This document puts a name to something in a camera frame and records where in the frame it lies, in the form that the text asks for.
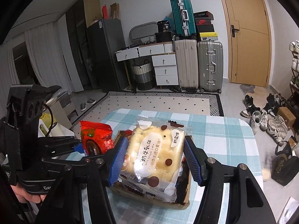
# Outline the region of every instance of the blue gripper pad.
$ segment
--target blue gripper pad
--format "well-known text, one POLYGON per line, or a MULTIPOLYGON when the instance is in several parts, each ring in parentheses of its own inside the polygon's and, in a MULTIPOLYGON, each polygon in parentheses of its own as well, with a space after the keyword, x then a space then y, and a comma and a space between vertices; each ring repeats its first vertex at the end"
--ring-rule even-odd
POLYGON ((126 137, 123 137, 122 141, 118 141, 117 144, 120 144, 120 147, 118 148, 110 166, 110 175, 108 178, 108 184, 110 187, 113 186, 119 177, 121 167, 123 166, 125 160, 125 154, 129 145, 129 140, 126 137))
POLYGON ((192 140, 187 140, 185 138, 184 142, 184 155, 187 160, 190 172, 192 174, 193 180, 200 185, 203 181, 201 176, 201 167, 194 155, 193 151, 197 151, 197 147, 194 145, 192 140))

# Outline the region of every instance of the refrigerator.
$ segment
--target refrigerator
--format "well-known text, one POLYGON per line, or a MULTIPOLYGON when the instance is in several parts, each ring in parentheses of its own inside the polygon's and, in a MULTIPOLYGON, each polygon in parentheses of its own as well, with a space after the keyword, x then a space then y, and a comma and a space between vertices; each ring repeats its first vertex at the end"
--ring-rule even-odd
POLYGON ((121 91, 129 83, 123 61, 115 52, 126 47, 121 21, 100 19, 87 28, 92 56, 92 71, 103 92, 121 91))

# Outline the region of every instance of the black paper bag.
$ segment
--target black paper bag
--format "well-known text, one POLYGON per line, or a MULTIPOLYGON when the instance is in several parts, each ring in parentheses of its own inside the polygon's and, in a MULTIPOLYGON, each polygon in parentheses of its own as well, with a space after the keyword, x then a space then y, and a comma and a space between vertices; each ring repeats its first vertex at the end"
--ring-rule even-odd
POLYGON ((278 157, 273 168, 272 179, 286 186, 299 172, 299 158, 292 156, 292 149, 288 141, 283 150, 278 151, 278 147, 277 145, 275 149, 275 155, 278 157))

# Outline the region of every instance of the checkered tablecloth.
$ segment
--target checkered tablecloth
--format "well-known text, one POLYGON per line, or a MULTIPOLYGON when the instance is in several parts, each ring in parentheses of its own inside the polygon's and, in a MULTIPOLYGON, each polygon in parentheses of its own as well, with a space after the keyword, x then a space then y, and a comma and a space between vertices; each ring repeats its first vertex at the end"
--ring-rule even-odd
MULTIPOLYGON (((174 120, 180 124, 192 126, 192 138, 197 147, 204 149, 209 157, 217 159, 222 164, 237 166, 239 163, 245 163, 263 188, 261 163, 255 137, 251 127, 243 120, 218 116, 119 109, 109 113, 101 122, 111 126, 113 137, 115 137, 119 130, 133 130, 137 115, 174 120)), ((118 224, 185 224, 193 223, 203 190, 204 187, 199 187, 192 179, 190 206, 185 210, 165 209, 140 203, 115 194, 109 189, 107 189, 107 193, 118 224)), ((90 224, 86 190, 82 196, 85 223, 90 224)), ((229 184, 224 184, 218 223, 226 221, 228 197, 229 184)))

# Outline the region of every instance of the teal suitcase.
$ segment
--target teal suitcase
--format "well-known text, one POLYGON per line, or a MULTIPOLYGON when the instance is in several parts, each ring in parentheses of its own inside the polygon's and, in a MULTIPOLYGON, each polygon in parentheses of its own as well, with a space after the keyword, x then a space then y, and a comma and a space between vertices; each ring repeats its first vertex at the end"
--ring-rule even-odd
POLYGON ((195 20, 190 0, 170 0, 175 29, 178 35, 196 35, 195 20))

